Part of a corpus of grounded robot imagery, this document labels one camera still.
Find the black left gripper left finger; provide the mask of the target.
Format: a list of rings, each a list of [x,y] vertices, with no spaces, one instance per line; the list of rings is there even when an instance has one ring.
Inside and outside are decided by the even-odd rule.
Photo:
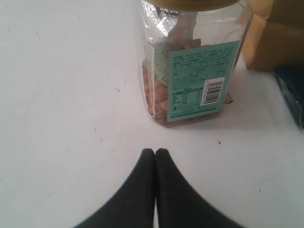
[[[156,192],[156,161],[152,149],[141,155],[119,190],[77,228],[152,228]]]

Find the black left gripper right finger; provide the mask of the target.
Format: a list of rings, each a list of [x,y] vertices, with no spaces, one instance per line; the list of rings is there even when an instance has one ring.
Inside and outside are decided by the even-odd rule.
[[[206,202],[185,180],[169,151],[155,153],[158,189],[156,204],[160,228],[238,228]]]

